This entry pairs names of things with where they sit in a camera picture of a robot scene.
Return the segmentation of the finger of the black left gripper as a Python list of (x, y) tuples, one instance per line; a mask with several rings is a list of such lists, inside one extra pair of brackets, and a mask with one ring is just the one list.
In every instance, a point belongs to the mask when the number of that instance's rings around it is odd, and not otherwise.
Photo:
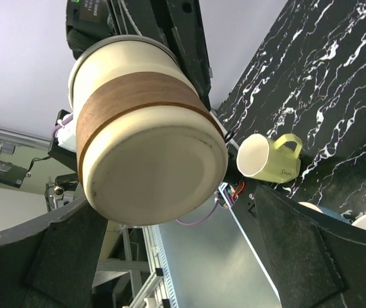
[(142, 35), (165, 45), (210, 109), (211, 67), (198, 1), (108, 1), (115, 34)]

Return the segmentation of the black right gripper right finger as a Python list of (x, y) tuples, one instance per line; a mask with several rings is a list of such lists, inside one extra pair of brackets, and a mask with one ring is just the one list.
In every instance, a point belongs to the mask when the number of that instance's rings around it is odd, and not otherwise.
[(366, 307), (366, 230), (263, 185), (255, 205), (283, 307)]

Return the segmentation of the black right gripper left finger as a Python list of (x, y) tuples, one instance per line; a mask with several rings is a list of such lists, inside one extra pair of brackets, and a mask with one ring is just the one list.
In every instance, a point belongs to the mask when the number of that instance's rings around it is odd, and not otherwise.
[(106, 228), (80, 197), (0, 231), (0, 307), (87, 307)]

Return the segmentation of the yellow-green mug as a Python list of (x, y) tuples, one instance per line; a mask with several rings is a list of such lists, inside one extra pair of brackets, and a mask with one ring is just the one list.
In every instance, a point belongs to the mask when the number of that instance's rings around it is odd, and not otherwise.
[(302, 140), (292, 133), (276, 140), (255, 133), (241, 143), (236, 164), (247, 178), (283, 184), (298, 177), (301, 150)]

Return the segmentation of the beige cup with brown band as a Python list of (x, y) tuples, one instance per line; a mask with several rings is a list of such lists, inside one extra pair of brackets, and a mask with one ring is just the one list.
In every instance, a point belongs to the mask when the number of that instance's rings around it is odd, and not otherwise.
[(103, 39), (69, 78), (79, 181), (91, 207), (124, 225), (157, 225), (195, 210), (228, 164), (220, 127), (163, 44)]

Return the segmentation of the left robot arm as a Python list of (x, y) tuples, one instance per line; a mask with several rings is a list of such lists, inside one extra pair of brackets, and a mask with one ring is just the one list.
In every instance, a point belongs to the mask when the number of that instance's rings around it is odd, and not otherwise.
[(165, 45), (210, 110), (211, 68), (198, 1), (68, 1), (65, 32), (74, 58), (108, 37), (141, 35)]

